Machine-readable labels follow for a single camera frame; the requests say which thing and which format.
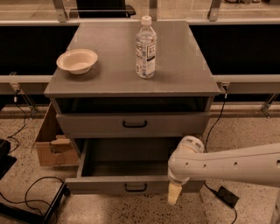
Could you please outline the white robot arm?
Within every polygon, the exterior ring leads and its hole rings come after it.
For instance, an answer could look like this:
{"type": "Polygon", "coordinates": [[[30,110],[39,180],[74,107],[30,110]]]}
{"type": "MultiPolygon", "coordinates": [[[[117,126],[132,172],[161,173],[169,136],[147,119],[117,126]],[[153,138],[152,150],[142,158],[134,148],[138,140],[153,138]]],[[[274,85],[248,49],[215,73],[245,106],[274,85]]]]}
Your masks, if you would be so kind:
{"type": "Polygon", "coordinates": [[[174,205],[189,180],[223,179],[280,187],[280,143],[204,152],[194,136],[184,136],[168,161],[168,203],[174,205]]]}

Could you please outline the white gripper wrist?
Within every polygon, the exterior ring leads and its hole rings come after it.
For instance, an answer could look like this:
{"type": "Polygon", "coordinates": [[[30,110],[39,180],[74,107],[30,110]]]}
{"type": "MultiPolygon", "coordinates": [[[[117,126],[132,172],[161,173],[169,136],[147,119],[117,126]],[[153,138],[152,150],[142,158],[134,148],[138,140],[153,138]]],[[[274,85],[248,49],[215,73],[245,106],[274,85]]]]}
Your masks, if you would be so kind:
{"type": "Polygon", "coordinates": [[[184,136],[178,143],[176,150],[168,160],[168,179],[171,181],[168,187],[168,203],[175,205],[182,191],[182,185],[190,179],[187,175],[187,157],[195,153],[203,153],[204,144],[195,136],[184,136]]]}

